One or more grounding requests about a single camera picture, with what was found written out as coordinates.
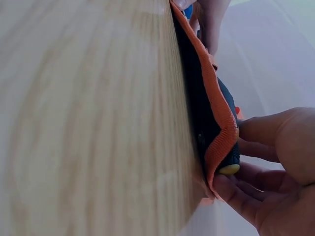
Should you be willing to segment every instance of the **fingernail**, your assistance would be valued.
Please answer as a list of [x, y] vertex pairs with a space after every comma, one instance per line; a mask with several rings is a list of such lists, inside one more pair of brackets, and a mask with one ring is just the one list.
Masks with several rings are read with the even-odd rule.
[[186, 0], [174, 0], [174, 3], [180, 8], [180, 9], [183, 9], [187, 2]]
[[229, 182], [230, 180], [224, 175], [217, 175], [213, 179], [213, 187], [223, 199], [229, 189]]

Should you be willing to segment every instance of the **wood grain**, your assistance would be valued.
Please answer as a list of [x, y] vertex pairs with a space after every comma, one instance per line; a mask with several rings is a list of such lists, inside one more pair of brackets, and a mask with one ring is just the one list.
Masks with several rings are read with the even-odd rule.
[[184, 91], [168, 0], [0, 0], [1, 235], [176, 235]]

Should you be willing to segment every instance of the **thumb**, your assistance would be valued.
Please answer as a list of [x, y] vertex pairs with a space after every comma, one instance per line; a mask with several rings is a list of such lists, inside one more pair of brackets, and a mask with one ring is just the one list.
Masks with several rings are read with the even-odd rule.
[[173, 0], [173, 2], [181, 9], [185, 10], [197, 0]]
[[261, 202], [244, 193], [224, 175], [215, 176], [213, 186], [227, 204], [252, 225], [255, 224], [256, 213]]

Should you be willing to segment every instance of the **finger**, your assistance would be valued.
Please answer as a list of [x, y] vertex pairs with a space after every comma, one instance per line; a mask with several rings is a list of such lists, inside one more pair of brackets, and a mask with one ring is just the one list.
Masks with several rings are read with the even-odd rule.
[[173, 0], [173, 2], [181, 9], [185, 10], [192, 5], [196, 0]]
[[199, 30], [199, 21], [198, 17], [201, 14], [201, 8], [198, 2], [195, 2], [192, 6], [192, 15], [189, 20], [189, 25], [197, 35], [197, 32]]
[[266, 170], [243, 161], [241, 161], [240, 170], [235, 176], [261, 191], [284, 193], [297, 186], [297, 183], [286, 174], [286, 171]]
[[243, 182], [243, 181], [238, 181], [236, 184], [244, 193], [249, 195], [252, 198], [255, 198], [259, 201], [264, 201], [268, 196], [271, 195], [269, 191], [259, 191], [258, 189], [252, 187], [251, 185]]
[[249, 142], [274, 146], [277, 134], [288, 120], [299, 114], [299, 109], [291, 109], [278, 114], [255, 117], [240, 123], [240, 137]]
[[245, 194], [226, 176], [218, 175], [213, 180], [218, 194], [243, 218], [254, 225], [260, 201]]
[[267, 146], [260, 143], [248, 142], [243, 139], [238, 140], [240, 154], [264, 159], [266, 161], [277, 162], [279, 159], [276, 150], [272, 146]]

